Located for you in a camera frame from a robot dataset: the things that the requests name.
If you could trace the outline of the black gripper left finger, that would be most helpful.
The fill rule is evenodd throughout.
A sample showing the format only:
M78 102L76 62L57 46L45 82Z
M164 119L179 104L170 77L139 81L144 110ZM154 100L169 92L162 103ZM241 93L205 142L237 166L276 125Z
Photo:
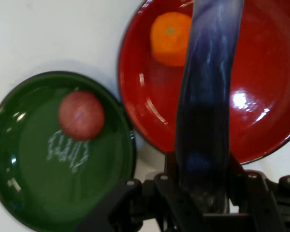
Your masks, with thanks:
M141 182L119 181L76 226L76 232L137 232L155 219L162 232L202 232L203 217L178 184L174 153L165 157L164 172Z

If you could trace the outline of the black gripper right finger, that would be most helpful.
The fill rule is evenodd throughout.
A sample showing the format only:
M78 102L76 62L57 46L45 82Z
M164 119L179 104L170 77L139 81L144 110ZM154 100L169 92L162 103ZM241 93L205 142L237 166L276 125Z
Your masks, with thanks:
M290 175L275 183L262 172L244 170L233 155L228 174L229 198L252 218L254 231L290 232Z

